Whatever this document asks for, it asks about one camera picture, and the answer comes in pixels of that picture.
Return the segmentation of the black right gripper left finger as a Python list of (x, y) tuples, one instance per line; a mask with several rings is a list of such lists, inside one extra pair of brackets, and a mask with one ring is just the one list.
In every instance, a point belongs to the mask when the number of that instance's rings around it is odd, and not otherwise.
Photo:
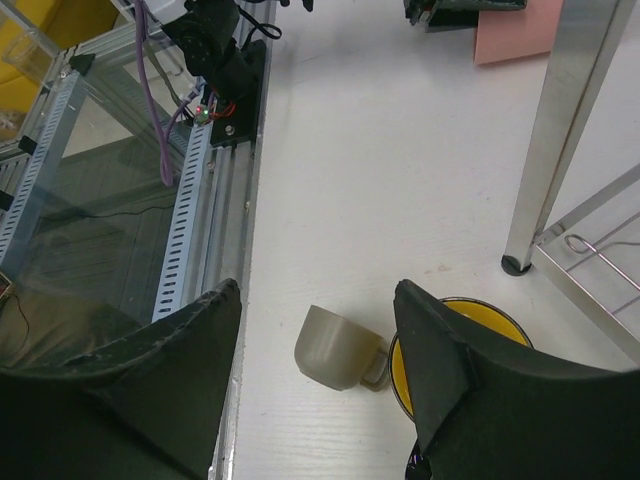
[(204, 479), (229, 364), (212, 289), (62, 362), (1, 371), (5, 479)]

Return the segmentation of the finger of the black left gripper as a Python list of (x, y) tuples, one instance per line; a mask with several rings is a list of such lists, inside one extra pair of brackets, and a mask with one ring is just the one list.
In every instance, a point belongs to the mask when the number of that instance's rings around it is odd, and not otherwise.
[(427, 32), (472, 29), (482, 12), (521, 11), (526, 0), (404, 0), (405, 18)]

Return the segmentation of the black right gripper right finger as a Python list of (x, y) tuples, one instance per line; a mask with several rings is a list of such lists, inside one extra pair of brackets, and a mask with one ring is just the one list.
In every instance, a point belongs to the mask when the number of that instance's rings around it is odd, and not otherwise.
[(409, 280), (393, 301), (417, 439), (409, 479), (635, 479), (639, 374), (558, 358)]

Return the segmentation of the tall pink cup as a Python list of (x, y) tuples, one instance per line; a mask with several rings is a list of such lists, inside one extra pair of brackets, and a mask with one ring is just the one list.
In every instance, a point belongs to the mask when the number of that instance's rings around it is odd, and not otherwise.
[(563, 3), (532, 0), (519, 11), (480, 12), (474, 63), (488, 65), (550, 52)]

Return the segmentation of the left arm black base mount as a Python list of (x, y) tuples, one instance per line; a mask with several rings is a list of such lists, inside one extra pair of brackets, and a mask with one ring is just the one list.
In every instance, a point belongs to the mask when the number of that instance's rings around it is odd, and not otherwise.
[(233, 1), (180, 1), (185, 13), (163, 24), (182, 50), (191, 75), (216, 100), (210, 144), (224, 148), (256, 140), (266, 44), (239, 47), (234, 32), (248, 13)]

